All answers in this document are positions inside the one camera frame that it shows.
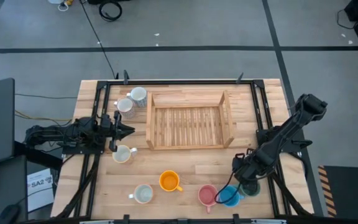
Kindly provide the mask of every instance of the black metal frame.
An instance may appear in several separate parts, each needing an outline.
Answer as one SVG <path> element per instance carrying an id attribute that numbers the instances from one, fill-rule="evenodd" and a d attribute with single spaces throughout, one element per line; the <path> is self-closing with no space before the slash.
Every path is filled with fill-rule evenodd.
<path id="1" fill-rule="evenodd" d="M 271 117 L 270 110 L 269 110 L 269 104 L 267 102 L 267 95 L 266 95 L 265 85 L 264 85 L 263 80 L 241 80 L 241 79 L 129 80 L 126 78 L 125 78 L 125 80 L 98 81 L 98 84 L 96 85 L 96 93 L 95 93 L 93 109 L 92 109 L 92 117 L 91 117 L 92 119 L 95 119 L 96 114 L 98 112 L 100 94 L 101 94 L 102 89 L 105 89 L 105 92 L 104 92 L 104 101 L 103 101 L 101 115 L 104 115 L 107 113 L 109 93 L 110 93 L 110 89 L 114 85 L 224 85 L 224 84 L 231 84 L 231 85 L 250 85 L 252 99 L 254 102 L 255 116 L 256 116 L 257 125 L 258 125 L 258 130 L 256 130 L 257 132 L 264 129 L 263 123 L 262 123 L 262 117 L 260 114 L 258 97 L 257 97 L 257 88 L 259 88 L 260 94 L 262 95 L 262 103 L 263 103 L 263 107 L 264 107 L 264 111 L 265 111 L 265 115 L 266 115 L 266 119 L 267 119 L 268 128 L 271 128 L 273 126 L 272 117 Z M 80 175 L 80 186 L 83 185 L 84 179 L 86 177 L 86 173 L 87 173 L 88 165 L 89 165 L 89 159 L 90 159 L 89 155 L 84 156 L 83 167 L 82 167 L 81 175 Z M 100 155 L 94 155 L 93 162 L 96 163 L 96 167 L 99 166 L 99 160 L 100 160 Z M 278 174 L 279 178 L 284 182 L 284 176 L 283 176 L 283 171 L 282 171 L 280 160 L 278 160 L 278 164 L 277 164 L 277 174 Z M 91 214 L 92 214 L 94 191 L 95 191 L 95 187 L 96 187 L 96 178 L 97 178 L 97 171 L 96 171 L 95 177 L 91 181 L 91 185 L 90 185 L 90 189 L 89 189 L 88 203 L 86 206 L 86 216 L 87 217 L 91 217 Z M 280 215 L 280 210 L 278 207 L 274 182 L 271 177 L 268 178 L 268 186 L 269 186 L 269 192 L 270 192 L 270 199 L 272 201 L 273 214 L 275 217 L 277 217 L 278 215 Z M 283 202 L 284 202 L 285 214 L 291 215 L 291 210 L 290 210 L 288 200 L 285 198 L 284 195 L 282 195 L 282 197 L 283 197 Z M 74 211 L 74 217 L 80 216 L 80 210 L 81 210 L 81 199 L 79 200 L 79 202 L 76 205 L 76 208 Z M 233 217 L 234 217 L 234 220 L 236 221 L 234 223 L 243 223 L 243 222 L 249 223 L 249 221 L 250 221 L 250 219 L 240 219 L 237 214 L 234 214 Z M 114 220 L 114 222 L 116 223 L 116 222 L 122 221 L 123 223 L 125 223 L 126 219 L 129 219 L 128 215 L 125 215 L 123 220 Z M 231 223 L 231 222 L 233 222 L 233 219 L 207 219 L 204 221 L 206 221 L 208 223 L 213 223 L 213 222 Z"/>

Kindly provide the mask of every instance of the wooden tray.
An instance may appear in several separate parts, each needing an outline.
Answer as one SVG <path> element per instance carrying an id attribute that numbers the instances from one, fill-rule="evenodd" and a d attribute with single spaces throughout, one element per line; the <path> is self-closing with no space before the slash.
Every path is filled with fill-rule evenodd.
<path id="1" fill-rule="evenodd" d="M 150 149 L 220 149 L 234 139 L 229 95 L 220 102 L 156 105 L 147 95 L 146 142 Z"/>

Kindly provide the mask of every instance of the blue mug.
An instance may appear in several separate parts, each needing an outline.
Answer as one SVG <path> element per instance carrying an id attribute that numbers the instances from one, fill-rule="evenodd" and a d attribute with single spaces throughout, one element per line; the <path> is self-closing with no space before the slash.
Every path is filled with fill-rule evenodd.
<path id="1" fill-rule="evenodd" d="M 223 202 L 230 197 L 233 196 L 233 194 L 236 192 L 237 188 L 233 185 L 228 185 L 225 189 L 222 190 L 222 192 L 219 194 L 219 201 Z M 240 195 L 239 192 L 236 193 L 236 195 L 228 202 L 224 203 L 224 206 L 232 208 L 237 206 L 240 203 L 240 200 L 244 199 L 243 195 Z"/>

